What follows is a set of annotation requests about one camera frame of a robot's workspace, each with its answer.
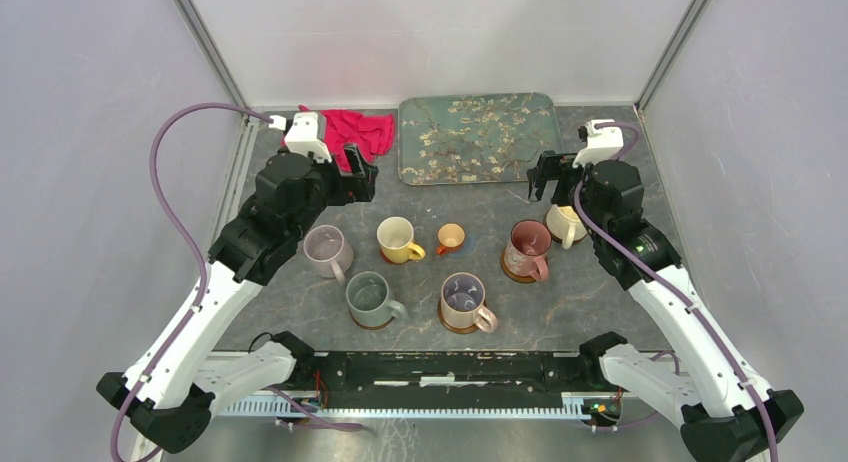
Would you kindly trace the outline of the lilac ceramic mug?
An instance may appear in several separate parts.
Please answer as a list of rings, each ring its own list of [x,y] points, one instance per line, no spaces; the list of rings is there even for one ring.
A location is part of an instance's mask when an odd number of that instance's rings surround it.
[[[303,240],[303,250],[315,273],[346,284],[346,271],[353,262],[353,249],[343,232],[332,225],[311,229]]]

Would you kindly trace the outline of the yellow ceramic mug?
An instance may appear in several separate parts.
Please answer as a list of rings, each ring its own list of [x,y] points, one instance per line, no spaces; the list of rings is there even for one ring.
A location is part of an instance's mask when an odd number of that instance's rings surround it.
[[[404,264],[426,257],[426,251],[415,242],[412,223],[394,216],[384,219],[377,228],[377,240],[383,257],[393,264]]]

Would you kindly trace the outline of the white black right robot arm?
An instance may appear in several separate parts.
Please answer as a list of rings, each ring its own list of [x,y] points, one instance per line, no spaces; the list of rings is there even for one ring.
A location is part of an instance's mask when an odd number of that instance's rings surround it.
[[[697,461],[777,460],[778,444],[804,406],[794,391],[774,389],[721,330],[681,256],[644,218],[638,169],[545,151],[527,176],[535,199],[556,182],[552,203],[577,212],[600,266],[648,313],[686,370],[679,376],[608,332],[580,346],[580,382],[591,390],[611,384],[641,399],[678,428]]]

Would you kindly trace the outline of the pink floral patterned mug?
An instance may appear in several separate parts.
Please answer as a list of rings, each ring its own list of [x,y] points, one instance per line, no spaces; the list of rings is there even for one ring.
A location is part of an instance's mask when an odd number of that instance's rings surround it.
[[[512,273],[544,282],[549,278],[547,254],[551,246],[551,234],[541,222],[522,220],[513,226],[501,257]]]

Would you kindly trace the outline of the small orange cup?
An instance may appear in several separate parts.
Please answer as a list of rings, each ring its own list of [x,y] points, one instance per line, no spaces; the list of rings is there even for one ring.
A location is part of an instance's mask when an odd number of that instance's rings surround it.
[[[448,223],[441,226],[437,232],[438,247],[436,253],[439,256],[459,250],[466,239],[465,230],[456,223]]]

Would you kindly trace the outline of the beige pink tall mug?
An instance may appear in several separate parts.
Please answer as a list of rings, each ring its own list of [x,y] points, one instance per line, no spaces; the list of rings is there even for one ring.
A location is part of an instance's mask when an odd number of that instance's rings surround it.
[[[495,313],[486,306],[485,286],[474,274],[458,272],[447,277],[440,290],[439,305],[454,327],[475,324],[479,330],[492,333],[499,325]]]

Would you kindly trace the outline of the green floral serving tray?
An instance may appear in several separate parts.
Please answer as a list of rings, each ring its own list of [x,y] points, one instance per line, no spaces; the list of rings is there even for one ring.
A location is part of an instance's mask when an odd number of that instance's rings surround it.
[[[398,174],[411,186],[521,182],[565,144],[543,93],[415,97],[398,109]]]

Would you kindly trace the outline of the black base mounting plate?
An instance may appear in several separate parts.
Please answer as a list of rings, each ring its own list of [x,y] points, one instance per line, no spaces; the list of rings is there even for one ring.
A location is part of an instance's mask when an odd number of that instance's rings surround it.
[[[553,408],[565,393],[618,390],[578,354],[550,351],[330,351],[275,386],[326,395],[329,409]]]

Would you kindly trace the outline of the glossy wooden ridged coaster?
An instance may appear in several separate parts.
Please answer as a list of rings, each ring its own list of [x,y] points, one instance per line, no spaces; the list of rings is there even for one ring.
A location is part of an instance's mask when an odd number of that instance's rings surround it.
[[[390,325],[390,324],[391,324],[391,323],[395,320],[395,318],[394,318],[394,317],[390,317],[390,318],[389,318],[386,322],[384,322],[384,323],[382,323],[382,324],[380,324],[380,325],[376,325],[376,326],[364,325],[364,324],[360,323],[358,320],[356,320],[355,318],[352,318],[352,320],[353,320],[353,322],[355,323],[355,325],[356,325],[357,327],[361,328],[361,329],[369,330],[369,331],[376,331],[376,330],[384,329],[384,328],[386,328],[387,326],[389,326],[389,325]]]

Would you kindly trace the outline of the grey-green ceramic mug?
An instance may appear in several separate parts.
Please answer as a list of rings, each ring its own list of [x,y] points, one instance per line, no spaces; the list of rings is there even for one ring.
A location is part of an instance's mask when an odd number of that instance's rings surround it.
[[[377,272],[353,276],[346,285],[345,299],[350,316],[364,325],[380,325],[390,317],[402,322],[409,318],[406,306],[395,299],[387,280]]]

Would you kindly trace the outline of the blue round coaster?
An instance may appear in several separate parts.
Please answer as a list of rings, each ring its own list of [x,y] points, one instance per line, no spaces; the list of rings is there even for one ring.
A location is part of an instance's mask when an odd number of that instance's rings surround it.
[[[463,243],[459,247],[456,247],[450,253],[447,253],[447,256],[451,257],[451,258],[466,257],[466,256],[470,255],[475,250],[475,247],[476,247],[475,236],[473,234],[467,234]]]

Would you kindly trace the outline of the cream yellow mug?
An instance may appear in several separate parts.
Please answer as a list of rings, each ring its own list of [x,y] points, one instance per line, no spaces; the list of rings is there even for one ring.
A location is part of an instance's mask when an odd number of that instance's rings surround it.
[[[545,216],[545,225],[551,237],[563,249],[570,249],[588,235],[586,227],[572,206],[552,205]]]

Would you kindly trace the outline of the crumpled red cloth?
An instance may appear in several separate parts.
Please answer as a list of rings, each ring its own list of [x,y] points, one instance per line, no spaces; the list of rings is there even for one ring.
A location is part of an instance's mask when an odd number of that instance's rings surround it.
[[[300,111],[310,111],[299,106]],[[351,166],[345,155],[346,145],[355,145],[362,158],[372,163],[376,156],[385,155],[395,139],[395,118],[393,115],[364,115],[363,113],[330,109],[318,111],[326,118],[325,143],[334,162],[342,172],[351,172]]]

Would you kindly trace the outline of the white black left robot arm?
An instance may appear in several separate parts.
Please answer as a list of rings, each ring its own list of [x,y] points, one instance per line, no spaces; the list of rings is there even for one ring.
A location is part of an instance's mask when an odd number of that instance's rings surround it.
[[[226,328],[297,252],[329,206],[370,202],[379,174],[348,144],[348,172],[311,151],[281,148],[255,177],[254,192],[212,244],[198,281],[178,313],[123,372],[107,372],[97,393],[157,450],[191,446],[233,402],[269,385],[306,387],[313,361],[278,341],[203,373]]]

